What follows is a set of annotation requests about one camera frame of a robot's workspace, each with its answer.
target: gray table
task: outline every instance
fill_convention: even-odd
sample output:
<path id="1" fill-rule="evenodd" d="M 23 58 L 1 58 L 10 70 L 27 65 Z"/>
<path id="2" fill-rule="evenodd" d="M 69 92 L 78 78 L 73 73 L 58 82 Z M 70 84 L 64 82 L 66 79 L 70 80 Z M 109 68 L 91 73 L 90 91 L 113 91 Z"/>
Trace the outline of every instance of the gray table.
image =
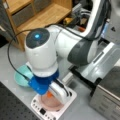
<path id="1" fill-rule="evenodd" d="M 0 49 L 0 81 L 31 111 L 33 111 L 30 103 L 36 93 L 30 88 L 20 87 L 15 83 L 15 71 L 12 69 L 7 59 L 7 46 L 8 45 Z M 10 49 L 10 56 L 12 63 L 14 63 L 16 68 L 26 63 L 25 54 L 13 46 Z M 66 60 L 61 60 L 60 64 L 62 64 L 60 65 L 60 71 L 65 71 L 66 67 L 69 66 L 69 63 L 66 63 Z M 61 117 L 61 120 L 106 120 L 89 106 L 89 89 L 84 87 L 76 78 L 74 78 L 70 87 L 77 92 L 77 98 Z"/>

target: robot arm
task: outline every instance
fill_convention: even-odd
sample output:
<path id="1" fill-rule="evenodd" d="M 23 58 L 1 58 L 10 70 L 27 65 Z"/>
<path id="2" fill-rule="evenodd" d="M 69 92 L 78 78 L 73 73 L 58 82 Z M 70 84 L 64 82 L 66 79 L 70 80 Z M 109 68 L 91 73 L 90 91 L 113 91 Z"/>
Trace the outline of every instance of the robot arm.
<path id="1" fill-rule="evenodd" d="M 33 30 L 27 35 L 25 51 L 34 74 L 29 85 L 37 93 L 43 95 L 50 90 L 62 103 L 69 100 L 69 89 L 54 81 L 59 76 L 56 52 L 76 66 L 86 65 L 93 60 L 108 11 L 107 0 L 94 0 L 93 3 L 88 26 L 83 33 L 52 25 Z"/>

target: wooden panel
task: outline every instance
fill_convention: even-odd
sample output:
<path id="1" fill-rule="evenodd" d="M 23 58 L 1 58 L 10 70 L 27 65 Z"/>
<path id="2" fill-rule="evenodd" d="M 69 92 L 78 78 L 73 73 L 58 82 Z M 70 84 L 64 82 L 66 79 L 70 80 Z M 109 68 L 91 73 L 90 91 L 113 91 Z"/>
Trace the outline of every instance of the wooden panel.
<path id="1" fill-rule="evenodd" d="M 72 0 L 53 0 L 54 3 L 61 5 L 69 10 L 72 9 Z"/>
<path id="2" fill-rule="evenodd" d="M 18 27 L 18 31 L 26 29 L 34 29 L 38 27 L 44 27 L 51 23 L 58 23 L 71 11 L 57 4 L 51 4 L 49 7 L 44 9 L 42 12 L 37 14 L 35 17 L 28 20 L 26 23 Z"/>
<path id="3" fill-rule="evenodd" d="M 6 0 L 9 6 L 9 12 L 11 14 L 17 12 L 22 7 L 26 6 L 31 0 Z"/>

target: cable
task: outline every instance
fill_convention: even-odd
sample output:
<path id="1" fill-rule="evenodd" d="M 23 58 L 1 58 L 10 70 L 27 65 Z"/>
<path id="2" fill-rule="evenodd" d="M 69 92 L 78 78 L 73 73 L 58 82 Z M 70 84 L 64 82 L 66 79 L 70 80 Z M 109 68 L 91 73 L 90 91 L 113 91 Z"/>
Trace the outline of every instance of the cable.
<path id="1" fill-rule="evenodd" d="M 21 34 L 21 33 L 23 33 L 23 32 L 27 32 L 27 31 L 32 31 L 32 30 L 34 30 L 34 29 L 23 30 L 23 31 L 17 33 L 15 36 L 12 36 L 12 35 L 11 35 L 12 40 L 11 40 L 10 43 L 8 44 L 8 49 L 7 49 L 7 56 L 8 56 L 8 61 L 9 61 L 10 65 L 12 66 L 12 68 L 13 68 L 17 73 L 19 73 L 20 75 L 22 75 L 27 81 L 29 81 L 29 78 L 28 78 L 27 76 L 25 76 L 24 74 L 22 74 L 21 72 L 19 72 L 19 71 L 14 67 L 14 65 L 12 64 L 11 59 L 10 59 L 10 53 L 9 53 L 9 51 L 10 51 L 10 46 L 11 46 L 12 42 L 15 40 L 15 38 L 16 38 L 19 34 Z"/>

